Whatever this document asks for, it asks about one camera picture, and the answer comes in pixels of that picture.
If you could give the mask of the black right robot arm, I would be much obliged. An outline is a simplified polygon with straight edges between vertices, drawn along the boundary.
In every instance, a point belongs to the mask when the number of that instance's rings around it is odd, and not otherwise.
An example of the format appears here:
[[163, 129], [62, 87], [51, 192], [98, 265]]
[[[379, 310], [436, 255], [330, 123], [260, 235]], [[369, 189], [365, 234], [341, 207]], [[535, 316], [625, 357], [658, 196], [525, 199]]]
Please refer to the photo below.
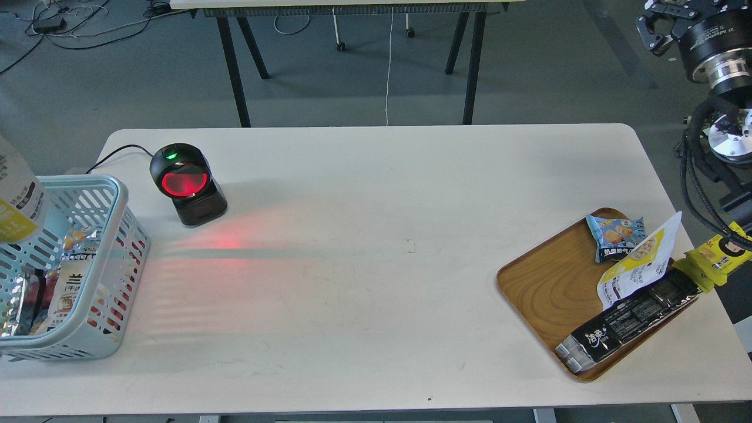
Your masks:
[[686, 208], [715, 234], [750, 250], [750, 2], [647, 1], [636, 19], [644, 47], [679, 47], [687, 79], [709, 95], [677, 145]]

